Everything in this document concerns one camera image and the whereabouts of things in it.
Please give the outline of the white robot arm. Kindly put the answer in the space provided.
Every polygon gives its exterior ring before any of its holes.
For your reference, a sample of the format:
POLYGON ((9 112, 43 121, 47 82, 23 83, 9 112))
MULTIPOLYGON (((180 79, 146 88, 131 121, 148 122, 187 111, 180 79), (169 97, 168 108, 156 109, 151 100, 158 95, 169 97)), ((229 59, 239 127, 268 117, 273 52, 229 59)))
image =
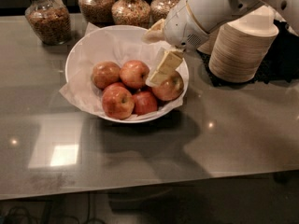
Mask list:
POLYGON ((263 27, 274 15, 299 32, 299 0, 180 0, 143 40, 163 40, 182 53, 198 49, 218 31, 210 72, 226 82, 244 83, 253 79, 267 52, 262 43, 277 35, 263 27))

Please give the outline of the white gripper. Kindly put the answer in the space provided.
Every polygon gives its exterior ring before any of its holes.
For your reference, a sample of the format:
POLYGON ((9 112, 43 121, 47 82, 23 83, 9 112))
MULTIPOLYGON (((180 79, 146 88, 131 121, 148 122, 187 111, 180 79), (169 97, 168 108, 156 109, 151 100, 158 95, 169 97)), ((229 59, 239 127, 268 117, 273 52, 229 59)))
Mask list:
POLYGON ((146 84, 159 86, 182 63, 185 50, 197 50, 207 42, 208 33, 198 24, 187 0, 180 0, 168 13, 166 20, 156 21, 142 36, 145 43, 165 40, 178 49, 160 48, 149 60, 149 75, 146 84))

